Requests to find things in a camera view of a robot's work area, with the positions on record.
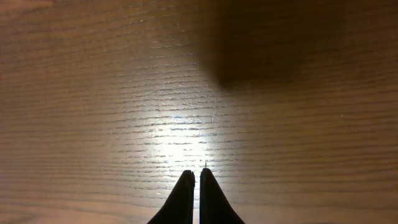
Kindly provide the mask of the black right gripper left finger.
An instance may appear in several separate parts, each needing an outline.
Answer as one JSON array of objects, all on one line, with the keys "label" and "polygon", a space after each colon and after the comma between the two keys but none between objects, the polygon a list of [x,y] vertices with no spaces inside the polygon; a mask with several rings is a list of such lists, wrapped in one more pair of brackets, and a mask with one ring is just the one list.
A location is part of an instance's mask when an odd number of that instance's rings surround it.
[{"label": "black right gripper left finger", "polygon": [[148,224],[192,224],[194,187],[194,173],[183,171],[165,203]]}]

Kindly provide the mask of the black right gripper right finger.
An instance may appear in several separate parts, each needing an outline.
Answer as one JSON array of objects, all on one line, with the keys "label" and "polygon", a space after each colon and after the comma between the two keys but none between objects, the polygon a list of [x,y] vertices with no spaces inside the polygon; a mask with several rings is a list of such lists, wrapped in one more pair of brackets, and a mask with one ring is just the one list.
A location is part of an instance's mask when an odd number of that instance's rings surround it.
[{"label": "black right gripper right finger", "polygon": [[200,175],[200,224],[244,224],[209,168]]}]

